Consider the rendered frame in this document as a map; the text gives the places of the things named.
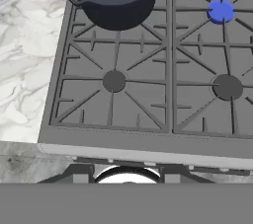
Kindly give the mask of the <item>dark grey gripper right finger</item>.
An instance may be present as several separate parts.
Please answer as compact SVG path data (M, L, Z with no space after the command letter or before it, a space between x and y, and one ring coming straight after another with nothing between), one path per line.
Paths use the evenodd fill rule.
M211 181L193 175L184 165L169 164L159 168L160 182L163 184L211 184Z

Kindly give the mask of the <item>blue burner flame disc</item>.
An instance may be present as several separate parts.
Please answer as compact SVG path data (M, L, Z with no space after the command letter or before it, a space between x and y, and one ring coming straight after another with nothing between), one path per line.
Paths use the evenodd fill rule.
M215 24L229 23L235 17L234 6L226 0L213 0L209 3L208 18Z

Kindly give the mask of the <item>white and black stove knob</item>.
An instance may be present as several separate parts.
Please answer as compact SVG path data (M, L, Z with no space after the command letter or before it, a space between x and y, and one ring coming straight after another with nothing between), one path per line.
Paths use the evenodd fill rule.
M128 166L112 166L94 178L96 184L158 184L159 180L153 170Z

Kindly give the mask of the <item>grey gas stove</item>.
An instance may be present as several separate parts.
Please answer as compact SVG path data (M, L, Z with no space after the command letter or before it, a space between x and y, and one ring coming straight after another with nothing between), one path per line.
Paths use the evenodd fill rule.
M156 0L110 31L67 0L39 134L49 154L253 170L253 0Z

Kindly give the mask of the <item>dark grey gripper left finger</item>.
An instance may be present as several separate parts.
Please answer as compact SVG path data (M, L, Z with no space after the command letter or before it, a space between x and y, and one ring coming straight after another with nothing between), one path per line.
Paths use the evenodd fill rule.
M41 181L41 184L92 184L94 182L94 166L72 164L62 174Z

